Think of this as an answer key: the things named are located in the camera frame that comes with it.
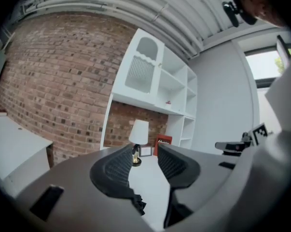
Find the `white desk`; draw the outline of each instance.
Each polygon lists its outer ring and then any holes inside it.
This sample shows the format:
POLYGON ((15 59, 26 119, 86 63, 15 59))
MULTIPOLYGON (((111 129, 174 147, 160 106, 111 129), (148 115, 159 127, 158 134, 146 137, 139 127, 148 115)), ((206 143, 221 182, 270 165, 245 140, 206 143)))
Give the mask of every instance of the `white desk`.
POLYGON ((156 156, 141 157, 142 164, 132 167, 129 185, 146 203, 142 218, 155 231, 164 230, 163 223, 169 201, 170 184, 158 166, 156 156))
POLYGON ((49 170, 46 147, 50 144, 52 141, 0 116, 0 185, 8 194, 16 196, 49 170))

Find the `arched cabinet door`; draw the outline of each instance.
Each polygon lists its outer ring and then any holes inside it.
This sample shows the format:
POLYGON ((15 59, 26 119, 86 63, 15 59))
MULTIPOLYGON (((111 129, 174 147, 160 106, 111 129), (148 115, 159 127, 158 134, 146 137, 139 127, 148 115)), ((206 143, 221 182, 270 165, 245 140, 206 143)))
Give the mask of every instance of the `arched cabinet door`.
POLYGON ((112 93, 123 102, 123 96, 154 104, 164 55, 164 43, 138 29, 123 57, 112 93))

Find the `lamp base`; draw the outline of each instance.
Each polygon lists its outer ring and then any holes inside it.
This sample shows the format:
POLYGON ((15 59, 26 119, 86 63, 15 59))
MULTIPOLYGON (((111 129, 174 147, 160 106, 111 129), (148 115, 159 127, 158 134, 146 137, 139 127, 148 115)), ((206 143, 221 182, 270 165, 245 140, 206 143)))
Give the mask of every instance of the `lamp base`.
POLYGON ((138 161, 136 163, 132 162, 132 166, 133 167, 139 167, 141 165, 142 161, 141 159, 138 157, 138 161))

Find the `white lampshade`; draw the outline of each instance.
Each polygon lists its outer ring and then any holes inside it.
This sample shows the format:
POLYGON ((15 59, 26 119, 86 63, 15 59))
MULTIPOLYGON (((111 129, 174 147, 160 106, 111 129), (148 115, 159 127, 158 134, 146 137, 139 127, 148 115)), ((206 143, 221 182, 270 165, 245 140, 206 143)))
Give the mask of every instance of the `white lampshade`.
POLYGON ((138 145, 147 144, 149 140, 149 122, 136 119, 129 140, 138 145))

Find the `white cabinet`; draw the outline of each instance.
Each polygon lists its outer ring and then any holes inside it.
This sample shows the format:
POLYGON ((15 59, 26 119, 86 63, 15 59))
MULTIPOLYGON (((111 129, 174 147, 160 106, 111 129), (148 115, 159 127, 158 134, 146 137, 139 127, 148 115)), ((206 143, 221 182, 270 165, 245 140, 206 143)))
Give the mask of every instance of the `white cabinet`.
POLYGON ((166 135, 172 136, 172 144, 191 147, 197 76, 152 35, 137 30, 120 65, 112 95, 115 101, 168 114, 166 135))
POLYGON ((114 95, 154 104, 158 90, 164 44, 138 29, 123 57, 114 81, 114 95))

